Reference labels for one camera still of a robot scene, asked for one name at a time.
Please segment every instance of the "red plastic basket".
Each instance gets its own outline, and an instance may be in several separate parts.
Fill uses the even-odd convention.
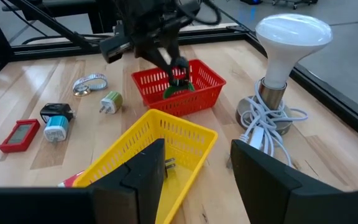
[[[195,91],[178,91],[168,99],[163,92],[168,88],[168,75],[159,68],[153,68],[132,74],[144,103],[153,109],[183,116],[215,105],[219,93],[226,81],[200,60],[190,60],[190,81]],[[183,78],[184,72],[173,70],[175,78]]]

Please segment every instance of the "wooden table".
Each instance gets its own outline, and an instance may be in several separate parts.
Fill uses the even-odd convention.
[[[226,161],[231,140],[244,131],[234,117],[237,103],[253,95],[267,59],[246,41],[184,46],[181,52],[188,59],[204,61],[227,84],[213,108],[184,117],[217,131],[219,137],[174,223],[248,223]],[[67,141],[56,147],[44,139],[42,124],[26,152],[0,151],[0,186],[56,186],[86,169],[147,111],[131,73],[152,67],[132,54],[112,64],[101,55],[8,64],[0,72],[0,143],[18,119],[41,121],[39,111],[46,103],[69,103],[77,118],[71,122]],[[109,88],[75,98],[73,82],[93,72],[105,74]],[[99,114],[99,101],[110,90],[123,94],[124,107],[114,115]],[[284,136],[296,169],[341,190],[358,189],[358,134],[293,80],[288,81],[284,100],[310,116]],[[276,157],[285,162],[279,149]]]

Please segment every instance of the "white light bulb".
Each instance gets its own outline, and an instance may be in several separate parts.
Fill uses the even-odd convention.
[[[325,22],[299,14],[268,16],[257,24],[256,34],[268,58],[264,84],[274,89],[285,86],[299,60],[324,48],[333,39]]]

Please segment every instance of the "yellow plastic basket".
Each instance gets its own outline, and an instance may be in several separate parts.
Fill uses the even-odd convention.
[[[148,110],[73,184],[86,187],[128,161],[158,138],[165,139],[165,158],[175,158],[168,170],[157,212],[157,224],[172,221],[194,182],[218,134],[159,110]]]

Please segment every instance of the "floor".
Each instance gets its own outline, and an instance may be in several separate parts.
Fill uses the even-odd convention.
[[[268,1],[257,6],[250,6],[240,0],[214,0],[214,2],[251,29],[254,29],[264,17],[279,13],[306,14],[327,22],[333,28],[333,42],[320,52],[304,58],[300,63],[317,77],[358,103],[358,1],[320,0],[312,6],[299,5],[296,11],[291,5],[282,2],[276,6],[272,6]],[[212,12],[203,7],[198,16],[212,17]],[[71,30],[82,34],[91,33],[87,15],[60,17],[57,20]],[[232,22],[232,20],[224,16],[223,22]],[[38,21],[34,22],[34,26],[48,35],[56,34]],[[35,30],[26,26],[22,27],[22,24],[16,29],[12,27],[13,25],[10,25],[7,28],[9,30],[5,30],[12,45],[18,45],[31,37],[39,36]]]

